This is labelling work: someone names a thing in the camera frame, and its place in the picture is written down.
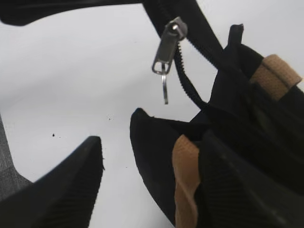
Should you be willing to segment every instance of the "black fabric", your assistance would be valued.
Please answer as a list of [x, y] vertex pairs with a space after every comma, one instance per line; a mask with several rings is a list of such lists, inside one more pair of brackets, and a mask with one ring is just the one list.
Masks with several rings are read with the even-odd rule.
[[9, 25], [23, 26], [68, 10], [141, 2], [141, 0], [3, 0], [0, 2], [0, 20]]
[[46, 176], [0, 203], [2, 228], [87, 228], [103, 174], [90, 136]]
[[225, 149], [211, 132], [204, 135], [199, 153], [199, 171], [204, 183], [201, 194], [206, 197], [213, 227], [278, 228], [249, 197], [238, 176], [240, 170], [234, 169], [235, 164], [224, 156]]
[[140, 108], [131, 117], [130, 138], [138, 171], [149, 193], [172, 224], [175, 224], [174, 144], [182, 134], [190, 140], [200, 141], [208, 128], [208, 123], [153, 118]]

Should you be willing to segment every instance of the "white backdrop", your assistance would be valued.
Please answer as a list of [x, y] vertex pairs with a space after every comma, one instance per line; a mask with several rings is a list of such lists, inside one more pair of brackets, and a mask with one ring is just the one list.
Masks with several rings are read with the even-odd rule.
[[[230, 25], [243, 23], [244, 44], [278, 54], [303, 75], [303, 1], [199, 4], [223, 46]], [[141, 180], [129, 139], [137, 107], [182, 121], [198, 112], [174, 67], [163, 105], [161, 77], [151, 71], [158, 44], [140, 4], [69, 11], [25, 27], [0, 24], [0, 111], [16, 169], [36, 181], [87, 136], [102, 138], [105, 172], [90, 228], [171, 227]], [[216, 70], [187, 41], [182, 51], [207, 101]]]

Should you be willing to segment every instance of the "zipper pull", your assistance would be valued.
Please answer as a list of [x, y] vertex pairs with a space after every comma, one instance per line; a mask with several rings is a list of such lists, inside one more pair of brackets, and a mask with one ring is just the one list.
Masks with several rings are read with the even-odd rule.
[[152, 65], [152, 71], [161, 75], [162, 78], [165, 105], [168, 104], [166, 76], [170, 71], [177, 44], [187, 36], [187, 33], [188, 27], [180, 17], [170, 21], [161, 36], [161, 42]]

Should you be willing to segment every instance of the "tan strap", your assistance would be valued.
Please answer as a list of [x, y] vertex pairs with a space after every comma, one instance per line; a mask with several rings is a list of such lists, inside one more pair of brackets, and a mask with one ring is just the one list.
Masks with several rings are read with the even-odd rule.
[[199, 149], [186, 136], [175, 142], [172, 151], [172, 164], [176, 181], [175, 188], [175, 227], [195, 228], [198, 220], [194, 193], [200, 184]]
[[257, 82], [276, 101], [302, 78], [279, 56], [270, 55], [263, 59], [250, 82]]

